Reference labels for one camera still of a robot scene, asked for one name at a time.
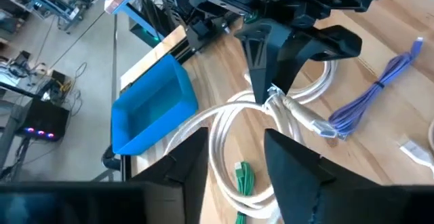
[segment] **gray floor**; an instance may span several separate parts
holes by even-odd
[[[109,145],[112,76],[119,77],[151,48],[128,31],[128,17],[117,17],[117,66],[113,70],[115,17],[103,14],[103,2],[97,2],[82,23],[70,35],[56,28],[56,20],[32,18],[13,41],[14,50],[32,54],[32,62],[74,77],[76,69],[87,62],[85,73],[78,78],[83,105],[71,118],[61,144],[33,143],[24,163],[22,180],[88,181],[104,171],[100,158]],[[18,146],[16,138],[13,149]],[[37,157],[47,153],[38,160]],[[12,162],[13,153],[8,157]]]

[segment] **coiled white cable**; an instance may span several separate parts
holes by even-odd
[[[324,72],[311,85],[288,94],[300,99],[300,103],[310,102],[320,96],[331,84],[336,71],[336,62],[324,62]],[[179,129],[169,142],[165,155],[196,130],[203,120],[217,114],[212,123],[209,137],[210,165],[216,176],[217,184],[229,204],[237,211],[257,219],[269,219],[273,223],[279,218],[280,212],[274,197],[273,187],[269,185],[262,193],[244,196],[233,186],[224,162],[224,144],[229,128],[236,115],[245,108],[255,109],[270,115],[276,123],[277,130],[291,136],[295,141],[304,144],[297,120],[284,105],[286,97],[281,91],[270,89],[269,99],[261,106],[254,101],[254,93],[245,90],[232,96],[224,105],[218,105],[200,112]]]

